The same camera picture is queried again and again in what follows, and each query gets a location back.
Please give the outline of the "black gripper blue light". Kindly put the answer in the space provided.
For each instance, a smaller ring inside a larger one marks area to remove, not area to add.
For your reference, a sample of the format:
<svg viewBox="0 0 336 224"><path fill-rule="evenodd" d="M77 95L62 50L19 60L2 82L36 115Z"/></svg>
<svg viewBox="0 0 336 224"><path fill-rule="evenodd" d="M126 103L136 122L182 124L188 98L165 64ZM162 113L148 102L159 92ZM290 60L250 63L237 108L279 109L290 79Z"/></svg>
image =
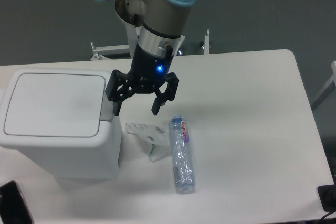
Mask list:
<svg viewBox="0 0 336 224"><path fill-rule="evenodd" d="M152 105L153 115L157 115L166 101L173 101L178 89L179 78L169 73L173 60L173 47L165 44L157 56L136 46L131 68L128 73L113 70L106 86L106 96L113 102L113 114L119 116L122 102L134 94L155 93Z"/></svg>

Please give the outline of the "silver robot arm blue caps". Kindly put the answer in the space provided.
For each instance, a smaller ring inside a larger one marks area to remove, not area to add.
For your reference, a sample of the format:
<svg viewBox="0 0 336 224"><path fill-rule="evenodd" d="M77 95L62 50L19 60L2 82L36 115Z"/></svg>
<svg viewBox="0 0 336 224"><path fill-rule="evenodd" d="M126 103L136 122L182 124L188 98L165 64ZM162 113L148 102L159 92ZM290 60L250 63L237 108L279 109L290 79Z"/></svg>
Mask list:
<svg viewBox="0 0 336 224"><path fill-rule="evenodd" d="M141 29L130 71L114 70L106 87L114 115L119 114L122 102L135 94L156 95L153 114L158 114L167 101L174 100L179 80L169 68L195 1L125 0L128 23Z"/></svg>

